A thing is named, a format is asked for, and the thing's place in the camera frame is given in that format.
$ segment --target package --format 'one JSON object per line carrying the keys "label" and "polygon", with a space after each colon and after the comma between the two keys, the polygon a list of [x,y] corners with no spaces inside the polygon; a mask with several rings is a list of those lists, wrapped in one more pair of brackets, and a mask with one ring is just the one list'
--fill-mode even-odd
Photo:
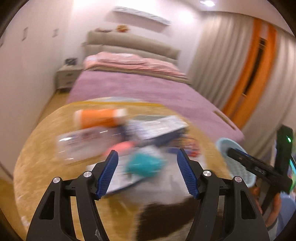
{"label": "package", "polygon": [[129,120],[128,134],[144,145],[161,146],[178,138],[185,132],[188,124],[175,115],[166,116],[152,121]]}
{"label": "package", "polygon": [[119,128],[92,127],[59,135],[58,157],[76,162],[98,156],[116,143],[123,141]]}

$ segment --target plastic bottle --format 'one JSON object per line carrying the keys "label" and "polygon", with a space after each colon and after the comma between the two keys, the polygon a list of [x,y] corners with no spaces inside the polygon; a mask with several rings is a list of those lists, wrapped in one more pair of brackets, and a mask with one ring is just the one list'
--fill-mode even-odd
{"label": "plastic bottle", "polygon": [[98,156],[123,141],[119,128],[92,127],[59,135],[57,153],[60,159],[76,162]]}
{"label": "plastic bottle", "polygon": [[126,109],[86,109],[74,113],[74,125],[78,129],[94,126],[115,127],[125,122]]}

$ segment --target metal screw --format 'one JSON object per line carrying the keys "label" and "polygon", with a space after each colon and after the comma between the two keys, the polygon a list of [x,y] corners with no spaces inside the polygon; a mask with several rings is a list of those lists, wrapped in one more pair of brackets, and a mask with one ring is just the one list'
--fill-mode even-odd
{"label": "metal screw", "polygon": [[83,173],[83,175],[84,175],[85,177],[90,177],[90,176],[91,176],[91,172],[85,172],[85,173]]}
{"label": "metal screw", "polygon": [[58,183],[60,180],[61,180],[61,179],[60,179],[59,177],[55,177],[52,181],[53,181],[54,183]]}
{"label": "metal screw", "polygon": [[241,183],[242,182],[242,178],[241,177],[235,177],[234,178],[238,183]]}
{"label": "metal screw", "polygon": [[212,175],[212,173],[210,171],[204,171],[203,174],[206,176],[206,177],[209,177],[210,175]]}

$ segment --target nightstand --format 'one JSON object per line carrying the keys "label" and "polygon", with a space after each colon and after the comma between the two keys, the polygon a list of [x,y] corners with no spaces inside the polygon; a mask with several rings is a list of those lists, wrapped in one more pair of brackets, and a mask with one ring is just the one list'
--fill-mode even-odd
{"label": "nightstand", "polygon": [[81,65],[64,65],[57,71],[57,88],[70,89],[82,72]]}

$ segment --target light blue basket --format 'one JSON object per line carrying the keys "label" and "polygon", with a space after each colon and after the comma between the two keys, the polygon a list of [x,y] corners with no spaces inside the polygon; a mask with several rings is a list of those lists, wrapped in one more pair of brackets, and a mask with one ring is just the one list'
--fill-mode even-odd
{"label": "light blue basket", "polygon": [[254,186],[256,182],[256,175],[246,170],[246,168],[241,165],[238,161],[230,158],[227,156],[227,150],[229,148],[236,148],[246,153],[246,151],[235,141],[228,139],[228,138],[220,138],[216,142],[216,147],[222,154],[227,167],[230,171],[231,178],[235,176],[240,176],[244,182],[246,183],[247,187],[250,188]]}

